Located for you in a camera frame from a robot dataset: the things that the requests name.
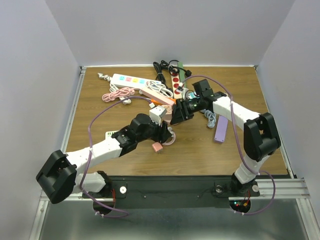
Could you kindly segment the small white power strip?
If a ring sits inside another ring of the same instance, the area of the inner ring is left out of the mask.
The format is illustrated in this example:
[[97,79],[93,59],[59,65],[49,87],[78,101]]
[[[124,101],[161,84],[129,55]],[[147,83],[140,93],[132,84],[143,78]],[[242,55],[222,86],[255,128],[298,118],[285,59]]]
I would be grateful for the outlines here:
[[116,138],[115,136],[113,136],[114,134],[116,134],[118,131],[107,131],[105,133],[105,139],[108,139],[108,138]]

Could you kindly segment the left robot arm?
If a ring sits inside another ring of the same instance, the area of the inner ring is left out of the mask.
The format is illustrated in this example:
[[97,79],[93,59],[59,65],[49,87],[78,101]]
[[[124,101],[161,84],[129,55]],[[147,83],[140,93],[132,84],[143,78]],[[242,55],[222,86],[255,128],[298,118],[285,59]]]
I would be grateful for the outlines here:
[[162,144],[171,137],[167,122],[157,123],[148,115],[139,113],[129,125],[99,143],[67,153],[61,150],[52,152],[35,179],[53,204],[83,189],[106,197],[111,193],[110,181],[104,173],[86,176],[90,165],[126,155],[142,141],[153,140]]

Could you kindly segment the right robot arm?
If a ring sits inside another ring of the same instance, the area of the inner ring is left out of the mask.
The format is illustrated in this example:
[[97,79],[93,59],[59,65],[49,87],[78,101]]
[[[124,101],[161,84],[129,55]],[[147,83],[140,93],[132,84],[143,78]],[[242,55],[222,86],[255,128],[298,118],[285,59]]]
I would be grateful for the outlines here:
[[195,112],[209,110],[232,122],[234,129],[243,131],[243,147],[239,147],[241,164],[232,174],[230,189],[235,195],[246,192],[266,160],[281,146],[272,114],[260,114],[233,101],[226,92],[214,92],[208,80],[193,84],[195,98],[177,99],[172,107],[172,125],[190,120]]

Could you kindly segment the pink plug adapter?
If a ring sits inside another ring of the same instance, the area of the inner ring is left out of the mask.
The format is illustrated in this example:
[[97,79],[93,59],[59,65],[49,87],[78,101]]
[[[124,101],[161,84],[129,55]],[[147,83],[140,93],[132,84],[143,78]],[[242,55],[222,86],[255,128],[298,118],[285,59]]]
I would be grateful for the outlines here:
[[155,142],[152,144],[152,148],[155,153],[159,154],[164,148],[161,143]]

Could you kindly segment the pink cube adapter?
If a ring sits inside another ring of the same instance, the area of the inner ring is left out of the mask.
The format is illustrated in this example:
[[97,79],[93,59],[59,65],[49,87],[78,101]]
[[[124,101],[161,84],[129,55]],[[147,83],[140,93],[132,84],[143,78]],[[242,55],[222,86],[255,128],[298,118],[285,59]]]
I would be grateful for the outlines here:
[[171,121],[173,115],[173,106],[172,105],[162,105],[165,108],[166,113],[163,117],[164,121]]

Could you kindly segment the teal power strip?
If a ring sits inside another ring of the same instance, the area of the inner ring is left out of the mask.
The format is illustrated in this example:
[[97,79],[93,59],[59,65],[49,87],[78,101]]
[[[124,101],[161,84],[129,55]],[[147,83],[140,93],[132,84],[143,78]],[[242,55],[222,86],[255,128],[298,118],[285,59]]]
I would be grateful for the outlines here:
[[194,99],[194,98],[197,98],[197,95],[194,92],[189,92],[187,94],[187,98],[188,99]]

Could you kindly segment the orange power strip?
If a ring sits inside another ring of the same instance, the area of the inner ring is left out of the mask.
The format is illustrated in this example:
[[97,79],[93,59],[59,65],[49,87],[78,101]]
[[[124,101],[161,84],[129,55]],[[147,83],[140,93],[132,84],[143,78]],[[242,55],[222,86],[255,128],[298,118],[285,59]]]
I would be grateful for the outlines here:
[[151,102],[154,103],[155,105],[163,105],[163,103],[161,101],[158,101],[156,99],[151,99]]

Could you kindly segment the beige red power strip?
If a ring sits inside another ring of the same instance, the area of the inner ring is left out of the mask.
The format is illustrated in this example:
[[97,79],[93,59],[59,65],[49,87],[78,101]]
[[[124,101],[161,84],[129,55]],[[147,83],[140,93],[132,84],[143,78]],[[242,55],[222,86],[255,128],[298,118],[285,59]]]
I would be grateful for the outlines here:
[[181,99],[183,97],[182,93],[178,91],[178,87],[180,84],[180,69],[177,66],[169,65],[168,70],[171,77],[173,98]]

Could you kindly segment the pink power strip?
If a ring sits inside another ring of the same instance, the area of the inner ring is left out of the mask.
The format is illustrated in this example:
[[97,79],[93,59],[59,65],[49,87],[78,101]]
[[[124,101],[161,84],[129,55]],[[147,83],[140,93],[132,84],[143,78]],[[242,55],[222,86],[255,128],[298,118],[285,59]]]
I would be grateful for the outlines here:
[[173,106],[175,104],[175,101],[173,101],[170,98],[167,98],[167,97],[161,95],[160,93],[158,93],[154,90],[151,90],[147,87],[144,87],[144,88],[140,89],[139,91],[141,92],[142,95],[145,95],[153,100],[156,100],[161,105]]

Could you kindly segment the green power strip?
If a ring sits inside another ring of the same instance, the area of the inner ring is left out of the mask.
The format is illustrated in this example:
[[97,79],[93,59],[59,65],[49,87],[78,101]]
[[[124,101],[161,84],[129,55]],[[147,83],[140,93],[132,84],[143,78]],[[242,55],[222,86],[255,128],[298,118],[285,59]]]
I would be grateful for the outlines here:
[[178,75],[179,75],[179,79],[180,79],[180,81],[182,82],[182,83],[184,83],[185,82],[185,79],[186,79],[186,70],[184,69],[184,66],[183,66],[183,63],[181,62],[181,61],[178,61],[177,62],[177,68],[178,68],[178,70],[179,70],[179,73],[178,73]]

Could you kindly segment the purple power strip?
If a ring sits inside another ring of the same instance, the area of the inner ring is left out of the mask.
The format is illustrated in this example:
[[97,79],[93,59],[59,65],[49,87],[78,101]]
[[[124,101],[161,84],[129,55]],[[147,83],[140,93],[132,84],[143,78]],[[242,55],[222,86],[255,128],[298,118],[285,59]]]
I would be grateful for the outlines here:
[[226,117],[222,115],[218,117],[215,135],[213,139],[216,143],[222,144],[225,142],[227,129],[228,129],[228,122],[229,120]]

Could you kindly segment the white colourful power strip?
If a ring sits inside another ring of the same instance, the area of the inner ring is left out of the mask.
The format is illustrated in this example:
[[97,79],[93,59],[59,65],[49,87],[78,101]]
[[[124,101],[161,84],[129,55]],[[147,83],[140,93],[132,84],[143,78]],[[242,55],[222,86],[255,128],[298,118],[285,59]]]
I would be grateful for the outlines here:
[[160,81],[151,80],[141,77],[128,76],[123,74],[114,73],[112,77],[107,80],[109,83],[117,86],[118,88],[134,88],[134,89],[142,89],[147,86],[150,82],[154,84],[161,84]]

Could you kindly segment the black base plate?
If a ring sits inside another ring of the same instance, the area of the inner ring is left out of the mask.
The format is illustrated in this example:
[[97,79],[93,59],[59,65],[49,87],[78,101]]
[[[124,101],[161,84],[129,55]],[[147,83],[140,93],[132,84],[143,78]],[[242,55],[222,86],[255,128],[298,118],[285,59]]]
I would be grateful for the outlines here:
[[230,175],[111,176],[119,209],[229,208],[231,199],[260,196],[254,181],[239,191]]

